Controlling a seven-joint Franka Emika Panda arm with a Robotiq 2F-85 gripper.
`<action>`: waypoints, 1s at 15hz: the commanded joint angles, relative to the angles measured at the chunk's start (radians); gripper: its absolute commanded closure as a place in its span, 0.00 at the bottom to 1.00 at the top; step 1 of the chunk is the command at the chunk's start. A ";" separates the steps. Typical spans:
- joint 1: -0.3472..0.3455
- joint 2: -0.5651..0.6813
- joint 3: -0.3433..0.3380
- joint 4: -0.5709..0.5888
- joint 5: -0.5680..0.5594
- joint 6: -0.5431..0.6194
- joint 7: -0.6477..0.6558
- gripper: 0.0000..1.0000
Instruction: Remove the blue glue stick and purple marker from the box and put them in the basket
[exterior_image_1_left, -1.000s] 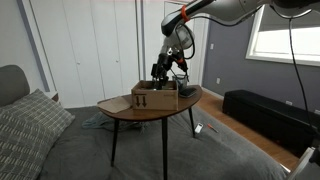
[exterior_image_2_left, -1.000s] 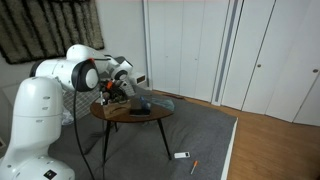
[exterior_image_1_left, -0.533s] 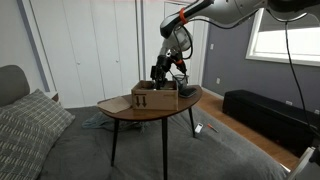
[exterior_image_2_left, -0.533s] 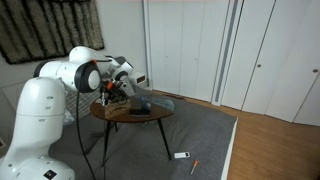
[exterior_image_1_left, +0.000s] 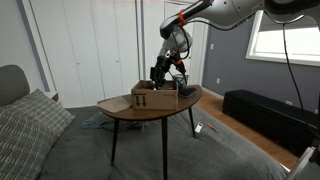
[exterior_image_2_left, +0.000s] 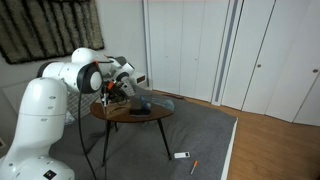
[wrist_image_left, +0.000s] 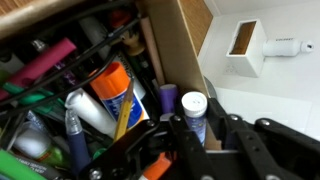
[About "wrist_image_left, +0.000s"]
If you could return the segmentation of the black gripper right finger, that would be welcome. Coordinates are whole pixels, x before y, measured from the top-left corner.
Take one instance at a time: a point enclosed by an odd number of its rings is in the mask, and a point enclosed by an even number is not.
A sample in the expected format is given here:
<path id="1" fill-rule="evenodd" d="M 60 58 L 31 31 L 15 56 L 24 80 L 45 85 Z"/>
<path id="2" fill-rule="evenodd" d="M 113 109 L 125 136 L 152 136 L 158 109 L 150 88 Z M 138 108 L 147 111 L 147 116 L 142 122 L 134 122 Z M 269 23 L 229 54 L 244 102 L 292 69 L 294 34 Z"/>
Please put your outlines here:
<path id="1" fill-rule="evenodd" d="M 212 153 L 218 180 L 265 180 L 267 149 L 238 115 L 228 115 L 215 98 L 208 99 L 208 121 L 222 151 Z"/>

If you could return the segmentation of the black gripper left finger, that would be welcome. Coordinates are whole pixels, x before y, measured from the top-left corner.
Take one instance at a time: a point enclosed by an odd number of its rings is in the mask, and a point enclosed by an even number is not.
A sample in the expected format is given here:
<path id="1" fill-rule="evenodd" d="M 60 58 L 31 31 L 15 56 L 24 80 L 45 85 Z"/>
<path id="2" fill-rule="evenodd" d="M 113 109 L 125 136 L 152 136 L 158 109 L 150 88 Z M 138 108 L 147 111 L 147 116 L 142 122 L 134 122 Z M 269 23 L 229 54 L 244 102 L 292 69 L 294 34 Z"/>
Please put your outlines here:
<path id="1" fill-rule="evenodd" d="M 173 115 L 169 124 L 184 177 L 187 180 L 214 180 L 212 164 L 196 133 L 189 129 L 181 116 Z"/>

